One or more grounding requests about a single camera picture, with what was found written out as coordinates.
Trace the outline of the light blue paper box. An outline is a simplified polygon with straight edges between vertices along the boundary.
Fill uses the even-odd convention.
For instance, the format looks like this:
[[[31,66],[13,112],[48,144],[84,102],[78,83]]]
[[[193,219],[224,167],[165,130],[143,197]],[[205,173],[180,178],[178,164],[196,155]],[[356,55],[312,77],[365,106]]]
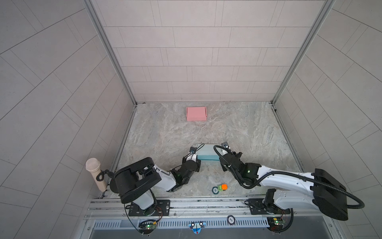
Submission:
[[[219,161],[219,156],[214,151],[214,144],[205,144],[203,147],[200,147],[202,144],[197,144],[196,147],[199,148],[196,152],[197,159],[207,160],[207,161]]]

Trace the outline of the pink paper box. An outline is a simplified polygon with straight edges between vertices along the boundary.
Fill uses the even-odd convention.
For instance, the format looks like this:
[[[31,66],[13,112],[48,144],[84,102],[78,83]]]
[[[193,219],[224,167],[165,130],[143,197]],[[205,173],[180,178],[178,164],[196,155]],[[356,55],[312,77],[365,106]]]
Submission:
[[[206,107],[187,107],[186,108],[187,121],[206,121],[207,108]]]

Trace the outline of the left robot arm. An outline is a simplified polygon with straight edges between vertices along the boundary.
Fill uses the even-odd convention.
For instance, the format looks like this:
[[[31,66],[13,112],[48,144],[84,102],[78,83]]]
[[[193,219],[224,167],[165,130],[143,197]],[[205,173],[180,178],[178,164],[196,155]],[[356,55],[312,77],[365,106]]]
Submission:
[[[157,207],[152,187],[175,192],[188,184],[200,168],[201,160],[194,154],[184,157],[180,166],[169,171],[158,167],[151,157],[146,157],[117,171],[111,177],[110,189],[119,195],[122,204],[136,204],[143,215],[148,216]]]

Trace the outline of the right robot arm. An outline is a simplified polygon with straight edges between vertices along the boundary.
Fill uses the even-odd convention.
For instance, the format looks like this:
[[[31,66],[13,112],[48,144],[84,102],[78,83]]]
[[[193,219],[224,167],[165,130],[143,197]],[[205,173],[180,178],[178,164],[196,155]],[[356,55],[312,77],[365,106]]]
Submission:
[[[332,219],[347,221],[348,210],[358,210],[365,203],[347,192],[346,187],[322,169],[313,173],[275,170],[257,163],[243,163],[241,153],[219,154],[224,171],[230,171],[245,189],[268,187],[263,205],[266,209],[311,209]]]

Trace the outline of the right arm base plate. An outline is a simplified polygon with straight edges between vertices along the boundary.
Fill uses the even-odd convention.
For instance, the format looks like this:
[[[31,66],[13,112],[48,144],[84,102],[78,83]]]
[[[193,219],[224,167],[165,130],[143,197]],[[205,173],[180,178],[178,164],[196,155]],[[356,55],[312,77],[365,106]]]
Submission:
[[[248,199],[244,203],[250,208],[252,215],[290,214],[290,209],[281,209],[273,201],[267,201],[263,198]]]

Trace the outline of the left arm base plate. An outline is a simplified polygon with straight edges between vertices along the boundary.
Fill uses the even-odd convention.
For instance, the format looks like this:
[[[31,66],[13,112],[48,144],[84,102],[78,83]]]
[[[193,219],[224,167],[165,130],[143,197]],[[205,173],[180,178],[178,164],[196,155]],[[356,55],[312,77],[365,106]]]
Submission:
[[[131,203],[128,211],[129,217],[159,217],[169,216],[170,200],[157,200],[149,208],[142,210],[137,204]]]

